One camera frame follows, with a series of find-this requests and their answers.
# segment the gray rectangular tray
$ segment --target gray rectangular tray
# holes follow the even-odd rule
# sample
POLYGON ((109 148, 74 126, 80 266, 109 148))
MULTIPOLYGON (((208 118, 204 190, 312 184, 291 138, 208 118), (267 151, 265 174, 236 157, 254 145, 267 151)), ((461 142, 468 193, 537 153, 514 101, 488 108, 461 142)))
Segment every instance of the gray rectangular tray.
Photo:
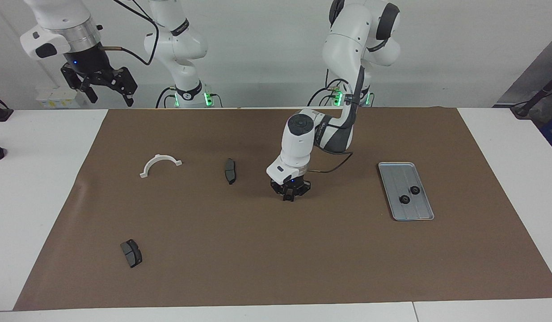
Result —
POLYGON ((395 220, 433 220, 435 218, 413 163, 381 162, 379 172, 395 220), (411 187, 418 187, 419 193, 413 194, 411 187), (402 201, 402 196, 407 196, 409 203, 405 204, 406 200, 403 197, 402 201))

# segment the green light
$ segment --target green light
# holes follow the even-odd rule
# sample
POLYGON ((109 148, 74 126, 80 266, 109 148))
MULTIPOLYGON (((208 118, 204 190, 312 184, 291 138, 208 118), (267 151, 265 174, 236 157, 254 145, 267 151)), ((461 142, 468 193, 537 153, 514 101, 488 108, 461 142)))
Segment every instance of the green light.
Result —
POLYGON ((333 100, 333 104, 335 106, 341 106, 341 101, 342 101, 342 98, 343 98, 343 93, 341 93, 340 90, 336 90, 335 91, 337 94, 335 94, 335 100, 333 100))
POLYGON ((206 106, 212 106, 214 104, 214 101, 210 97, 210 94, 204 92, 204 100, 206 100, 206 106))

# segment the white arch-shaped part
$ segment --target white arch-shaped part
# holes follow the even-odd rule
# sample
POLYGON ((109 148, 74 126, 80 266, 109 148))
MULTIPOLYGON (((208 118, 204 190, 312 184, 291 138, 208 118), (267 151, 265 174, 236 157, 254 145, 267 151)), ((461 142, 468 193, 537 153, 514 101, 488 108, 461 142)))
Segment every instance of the white arch-shaped part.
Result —
POLYGON ((157 154, 157 155, 155 155, 155 157, 153 159, 150 159, 149 162, 147 162, 147 164, 145 165, 145 169, 144 169, 143 173, 141 173, 141 178, 149 177, 149 169, 151 167, 153 167, 153 164, 157 163, 158 161, 163 161, 163 160, 172 161, 176 164, 177 167, 179 165, 182 165, 181 160, 174 159, 174 157, 171 157, 170 155, 157 154))

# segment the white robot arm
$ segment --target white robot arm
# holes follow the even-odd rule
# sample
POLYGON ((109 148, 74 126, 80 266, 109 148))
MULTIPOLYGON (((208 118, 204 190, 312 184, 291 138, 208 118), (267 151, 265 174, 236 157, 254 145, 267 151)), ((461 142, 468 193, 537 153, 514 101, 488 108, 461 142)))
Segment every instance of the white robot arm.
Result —
POLYGON ((133 104, 137 83, 126 67, 111 67, 102 50, 102 26, 95 25, 81 0, 24 1, 38 23, 20 37, 29 57, 38 60, 62 54, 67 63, 61 72, 72 89, 81 90, 95 103, 97 96, 90 85, 107 86, 120 93, 127 106, 133 104))
MULTIPOLYGON (((180 1, 149 0, 157 24, 161 27, 155 57, 170 71, 176 86, 176 100, 181 108, 212 106, 213 100, 198 77, 190 59, 206 55, 208 43, 188 22, 180 1)), ((151 53, 155 34, 145 37, 145 50, 151 53)))
POLYGON ((294 201, 310 190, 311 184, 303 176, 313 145, 327 153, 349 154, 346 150, 353 137, 357 108, 371 83, 371 63, 388 66, 399 56, 399 44, 390 40, 399 19, 399 9, 381 0, 333 2, 323 59, 348 90, 337 90, 336 100, 342 106, 339 118, 306 108, 288 119, 282 151, 266 169, 272 188, 284 200, 294 201))

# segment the white table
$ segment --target white table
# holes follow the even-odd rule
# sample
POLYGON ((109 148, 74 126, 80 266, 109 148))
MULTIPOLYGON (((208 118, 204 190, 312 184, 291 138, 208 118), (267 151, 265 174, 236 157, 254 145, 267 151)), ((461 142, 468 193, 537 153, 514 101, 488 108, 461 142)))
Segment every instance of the white table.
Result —
MULTIPOLYGON (((459 111, 552 271, 552 148, 509 110, 459 111)), ((0 161, 0 321, 552 321, 552 298, 9 312, 105 115, 18 110, 0 123, 0 146, 8 149, 0 161)))

